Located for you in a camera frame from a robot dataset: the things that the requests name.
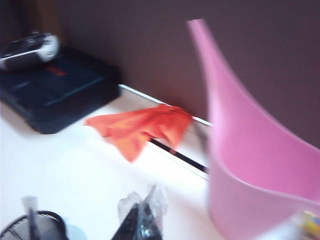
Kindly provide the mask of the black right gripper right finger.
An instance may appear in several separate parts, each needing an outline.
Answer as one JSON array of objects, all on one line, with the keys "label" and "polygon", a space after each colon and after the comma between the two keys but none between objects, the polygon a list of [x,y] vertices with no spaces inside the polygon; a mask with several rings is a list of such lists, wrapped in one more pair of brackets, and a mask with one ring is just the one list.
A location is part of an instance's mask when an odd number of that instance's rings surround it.
[{"label": "black right gripper right finger", "polygon": [[153,185],[138,207],[139,240],[163,239],[163,218],[167,210],[167,189],[162,185]]}]

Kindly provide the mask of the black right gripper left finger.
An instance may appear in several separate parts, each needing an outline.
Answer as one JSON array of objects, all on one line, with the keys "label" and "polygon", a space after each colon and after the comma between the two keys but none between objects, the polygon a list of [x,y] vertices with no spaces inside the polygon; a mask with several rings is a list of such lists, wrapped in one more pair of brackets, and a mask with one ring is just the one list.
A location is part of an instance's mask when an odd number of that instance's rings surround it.
[{"label": "black right gripper left finger", "polygon": [[141,203],[141,196],[136,192],[131,192],[127,197],[122,198],[117,205],[119,218],[119,228],[115,232],[112,240],[136,240],[138,211]]}]

